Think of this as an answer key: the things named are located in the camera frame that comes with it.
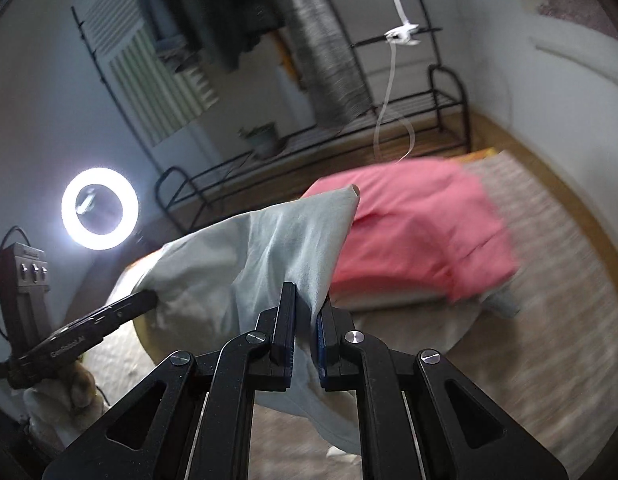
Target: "pink fabric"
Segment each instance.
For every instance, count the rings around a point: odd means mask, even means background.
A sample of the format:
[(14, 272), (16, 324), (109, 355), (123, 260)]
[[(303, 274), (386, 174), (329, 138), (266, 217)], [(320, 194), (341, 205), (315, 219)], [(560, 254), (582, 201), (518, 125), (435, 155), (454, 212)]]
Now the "pink fabric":
[(355, 184), (360, 203), (334, 294), (439, 290), (450, 301), (501, 285), (518, 264), (480, 180), (457, 162), (419, 158), (327, 176), (305, 196)]

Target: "ring light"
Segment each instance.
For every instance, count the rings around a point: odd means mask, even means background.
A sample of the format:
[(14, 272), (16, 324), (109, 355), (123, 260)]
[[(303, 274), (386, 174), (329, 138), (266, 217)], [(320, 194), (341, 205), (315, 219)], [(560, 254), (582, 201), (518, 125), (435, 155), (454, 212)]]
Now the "ring light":
[[(99, 235), (89, 231), (78, 218), (76, 200), (78, 193), (87, 186), (105, 186), (111, 189), (122, 204), (122, 218), (108, 234)], [(63, 195), (61, 215), (69, 236), (80, 245), (97, 251), (111, 249), (121, 244), (132, 234), (138, 221), (138, 197), (134, 188), (121, 174), (107, 168), (92, 168), (73, 179)]]

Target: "metal shoe rack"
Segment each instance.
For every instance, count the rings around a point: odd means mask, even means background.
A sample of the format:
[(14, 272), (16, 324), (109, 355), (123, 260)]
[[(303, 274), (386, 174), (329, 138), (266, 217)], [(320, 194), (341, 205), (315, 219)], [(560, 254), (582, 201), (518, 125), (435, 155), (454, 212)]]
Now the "metal shoe rack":
[[(342, 22), (338, 9), (333, 4), (332, 0), (327, 1), (339, 21), (347, 42), (351, 46), (353, 57), (356, 61), (358, 69), (360, 73), (363, 74), (365, 88), (369, 94), (370, 101), (373, 102), (374, 100), (372, 98), (371, 89), (369, 88), (369, 81), (359, 60), (358, 49), (374, 43), (386, 41), (385, 37), (377, 36), (358, 41), (356, 43), (352, 42)], [(471, 152), (471, 124), (466, 89), (464, 88), (464, 84), (460, 80), (457, 73), (443, 65), (438, 46), (438, 39), (436, 38), (436, 34), (441, 32), (442, 28), (434, 27), (432, 25), (424, 0), (418, 0), (418, 2), (422, 8), (424, 21), (423, 26), (419, 29), (419, 34), (428, 35), (431, 39), (433, 54), (436, 62), (430, 65), (427, 69), (429, 83), (428, 89), (390, 101), (391, 108), (398, 111), (406, 118), (412, 118), (422, 114), (434, 114), (435, 124), (426, 128), (416, 129), (416, 133), (438, 131), (440, 134), (447, 134), (447, 138), (451, 137), (454, 139), (451, 143), (445, 144), (442, 148), (436, 147), (426, 152), (419, 152), (418, 156), (433, 155), (437, 152), (455, 148), (463, 148), (467, 153), (469, 153)], [(451, 78), (455, 84), (455, 96), (442, 91), (436, 86), (436, 75), (439, 74), (445, 74)], [(443, 124), (442, 111), (448, 108), (457, 108), (460, 110), (463, 119), (461, 131), (453, 131)], [(164, 215), (173, 223), (181, 235), (192, 233), (202, 227), (205, 227), (205, 223), (201, 222), (200, 219), (206, 208), (209, 208), (213, 206), (214, 203), (223, 201), (225, 198), (248, 190), (252, 187), (259, 186), (260, 184), (264, 184), (270, 180), (284, 177), (290, 171), (289, 169), (285, 170), (284, 168), (281, 168), (280, 172), (274, 171), (272, 174), (272, 172), (268, 171), (266, 176), (261, 176), (259, 178), (258, 173), (260, 173), (261, 170), (270, 169), (274, 166), (281, 165), (283, 162), (288, 162), (291, 157), (302, 154), (306, 155), (313, 152), (313, 156), (310, 157), (310, 159), (307, 158), (307, 160), (302, 161), (300, 165), (293, 167), (291, 171), (295, 172), (301, 170), (302, 168), (306, 168), (307, 166), (328, 160), (329, 158), (335, 158), (357, 150), (368, 149), (372, 146), (371, 143), (364, 145), (357, 144), (355, 148), (346, 148), (344, 151), (338, 151), (338, 153), (333, 153), (333, 150), (330, 150), (328, 154), (321, 156), (322, 148), (336, 142), (342, 143), (343, 139), (358, 134), (364, 130), (368, 130), (369, 128), (374, 128), (377, 121), (377, 114), (377, 108), (374, 106), (368, 110), (366, 114), (355, 119), (336, 135), (333, 132), (322, 130), (318, 126), (312, 126), (310, 128), (295, 132), (285, 137), (287, 144), (285, 149), (279, 155), (266, 160), (257, 158), (251, 151), (244, 152), (223, 162), (222, 164), (209, 168), (208, 170), (193, 176), (188, 175), (182, 168), (173, 166), (166, 170), (156, 182), (154, 187), (155, 200)], [(383, 124), (389, 124), (395, 121), (396, 119), (387, 118), (383, 120)], [(403, 135), (404, 134), (387, 136), (383, 138), (381, 144), (395, 140)], [(182, 183), (177, 188), (176, 192), (174, 192), (169, 199), (165, 201), (163, 199), (163, 186), (170, 177), (181, 179)], [(231, 186), (231, 188), (225, 192), (225, 186), (229, 182), (233, 182), (236, 185)], [(196, 213), (193, 215), (191, 222), (183, 223), (180, 219), (176, 218), (173, 212), (184, 203), (189, 203), (194, 200), (199, 201)]]

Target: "wooden floor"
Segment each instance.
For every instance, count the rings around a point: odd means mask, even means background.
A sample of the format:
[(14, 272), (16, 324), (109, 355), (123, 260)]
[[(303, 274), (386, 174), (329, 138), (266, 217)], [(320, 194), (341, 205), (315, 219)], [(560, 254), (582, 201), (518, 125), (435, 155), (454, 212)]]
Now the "wooden floor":
[[(507, 150), (531, 171), (556, 199), (564, 205), (589, 238), (604, 262), (618, 292), (618, 252), (582, 200), (545, 163), (505, 130), (479, 114), (472, 114), (471, 119), (474, 150), (489, 147), (494, 147), (497, 150)], [(454, 114), (445, 117), (445, 124), (457, 131), (460, 120), (460, 115)], [(426, 125), (427, 121), (417, 123), (417, 126), (420, 127)], [(383, 129), (382, 136), (391, 136), (391, 133), (396, 128), (402, 128), (402, 126), (388, 126)], [(371, 136), (372, 132), (369, 131), (366, 135), (347, 140), (347, 142), (339, 146), (324, 148), (320, 152), (322, 160), (311, 166), (305, 165), (308, 160), (311, 161), (311, 158), (316, 156), (315, 154), (291, 160), (284, 165), (262, 171), (257, 174), (258, 180), (265, 180), (267, 177), (273, 178), (251, 188), (249, 191), (240, 191), (240, 188), (244, 186), (244, 182), (232, 183), (231, 186), (227, 185), (223, 192), (235, 191), (236, 193), (230, 198), (215, 202), (214, 207), (205, 212), (202, 220), (211, 222), (244, 210), (293, 200), (302, 195), (321, 176), (373, 164), (375, 158), (371, 148), (350, 151), (356, 146), (369, 144)], [(420, 134), (415, 154), (430, 150), (439, 150), (438, 154), (440, 156), (461, 154), (463, 152), (461, 149), (446, 149), (453, 142), (454, 139), (449, 136), (439, 136), (434, 133)], [(403, 156), (408, 148), (409, 139), (407, 136), (387, 142), (382, 145), (383, 160), (396, 160)], [(280, 173), (284, 173), (284, 176), (274, 178), (274, 176)], [(210, 200), (214, 200), (213, 193), (209, 193), (208, 197)], [(174, 215), (181, 221), (186, 222), (193, 217), (197, 208), (198, 203), (191, 203), (177, 210)], [(128, 244), (119, 250), (106, 251), (98, 255), (94, 266), (78, 290), (67, 312), (66, 321), (77, 319), (77, 317), (87, 314), (102, 305), (122, 269), (135, 261), (144, 251), (146, 252), (147, 247), (160, 246), (179, 237), (179, 232), (164, 218), (145, 226), (143, 232), (148, 240), (151, 240), (148, 246), (139, 247), (137, 244)]]

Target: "white cloth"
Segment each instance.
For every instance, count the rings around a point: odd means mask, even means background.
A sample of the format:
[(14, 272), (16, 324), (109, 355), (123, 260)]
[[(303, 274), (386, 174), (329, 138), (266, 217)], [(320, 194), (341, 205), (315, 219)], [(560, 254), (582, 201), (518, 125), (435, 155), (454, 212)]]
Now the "white cloth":
[(54, 456), (77, 439), (108, 409), (96, 391), (94, 377), (79, 363), (68, 365), (57, 379), (43, 379), (23, 393), (32, 437)]
[[(283, 282), (295, 283), (314, 325), (358, 200), (353, 186), (334, 190), (235, 216), (167, 244), (135, 288), (158, 294), (158, 307), (144, 319), (150, 346), (163, 356), (218, 350), (278, 305)], [(306, 416), (327, 441), (359, 454), (355, 399), (321, 388), (308, 341), (299, 336), (303, 328), (297, 325), (291, 387), (259, 392), (256, 401)]]

